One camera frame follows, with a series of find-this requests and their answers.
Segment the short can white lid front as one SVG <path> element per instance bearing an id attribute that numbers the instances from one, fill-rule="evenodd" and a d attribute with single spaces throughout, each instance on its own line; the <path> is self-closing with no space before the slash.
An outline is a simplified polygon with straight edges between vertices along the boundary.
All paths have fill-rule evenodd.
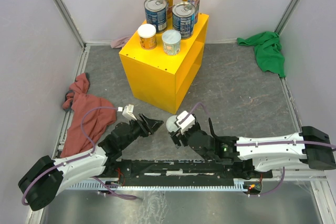
<path id="1" fill-rule="evenodd" d="M 169 117 L 166 121 L 166 129 L 169 133 L 178 132 L 180 127 L 176 124 L 177 122 L 177 115 L 173 115 Z"/>

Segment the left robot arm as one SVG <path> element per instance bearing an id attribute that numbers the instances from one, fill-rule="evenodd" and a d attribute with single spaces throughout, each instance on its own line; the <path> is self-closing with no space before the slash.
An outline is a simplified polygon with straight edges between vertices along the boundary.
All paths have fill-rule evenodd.
<path id="1" fill-rule="evenodd" d="M 122 151 L 138 137 L 154 134 L 162 125 L 162 120 L 140 114 L 137 120 L 117 124 L 103 141 L 87 151 L 65 158 L 41 157 L 18 182 L 23 193 L 22 204 L 37 211 L 82 180 L 112 176 Z"/>

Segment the short orange can white lid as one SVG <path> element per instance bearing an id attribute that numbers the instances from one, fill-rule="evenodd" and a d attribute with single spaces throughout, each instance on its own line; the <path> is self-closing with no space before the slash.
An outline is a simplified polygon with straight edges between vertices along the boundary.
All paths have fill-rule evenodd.
<path id="1" fill-rule="evenodd" d="M 140 46 L 145 50 L 152 50 L 157 46 L 156 27 L 151 24 L 143 24 L 138 30 Z"/>

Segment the short green can clear lid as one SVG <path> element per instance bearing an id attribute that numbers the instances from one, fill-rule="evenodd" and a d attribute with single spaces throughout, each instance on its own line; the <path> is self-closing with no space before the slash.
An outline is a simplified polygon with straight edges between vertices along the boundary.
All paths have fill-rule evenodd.
<path id="1" fill-rule="evenodd" d="M 181 34 L 174 29 L 167 30 L 162 35 L 163 50 L 167 55 L 177 55 L 181 51 Z"/>

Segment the blue can metal pull-tab lid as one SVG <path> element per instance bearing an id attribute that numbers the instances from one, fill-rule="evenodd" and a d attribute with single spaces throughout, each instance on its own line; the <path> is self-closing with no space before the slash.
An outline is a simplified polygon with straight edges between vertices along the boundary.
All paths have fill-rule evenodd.
<path id="1" fill-rule="evenodd" d="M 144 10 L 146 23 L 156 28 L 157 33 L 163 33 L 167 29 L 167 1 L 145 0 Z"/>

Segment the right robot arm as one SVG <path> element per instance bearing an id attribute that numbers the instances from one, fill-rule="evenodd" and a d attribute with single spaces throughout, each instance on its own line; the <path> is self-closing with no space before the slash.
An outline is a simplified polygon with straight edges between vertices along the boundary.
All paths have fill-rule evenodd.
<path id="1" fill-rule="evenodd" d="M 335 169 L 329 136 L 312 126 L 280 137 L 248 138 L 207 134 L 198 123 L 183 131 L 174 123 L 167 131 L 176 147 L 188 146 L 207 161 L 240 170 L 246 177 L 272 169 L 307 164 L 314 170 Z"/>

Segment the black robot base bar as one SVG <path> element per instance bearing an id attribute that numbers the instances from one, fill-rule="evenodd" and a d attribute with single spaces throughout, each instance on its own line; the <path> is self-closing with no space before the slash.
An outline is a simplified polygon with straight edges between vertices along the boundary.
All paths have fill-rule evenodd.
<path id="1" fill-rule="evenodd" d="M 215 186 L 234 184 L 234 179 L 273 178 L 257 172 L 251 161 L 224 166 L 214 161 L 149 161 L 123 159 L 106 166 L 100 178 L 120 178 L 125 186 Z"/>

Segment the blue can with pull-tab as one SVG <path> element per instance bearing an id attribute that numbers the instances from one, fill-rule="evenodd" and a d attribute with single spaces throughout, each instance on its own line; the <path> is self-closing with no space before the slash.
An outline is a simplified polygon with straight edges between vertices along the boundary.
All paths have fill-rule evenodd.
<path id="1" fill-rule="evenodd" d="M 195 7 L 189 2 L 179 2 L 172 8 L 173 29 L 177 30 L 181 39 L 193 36 Z"/>

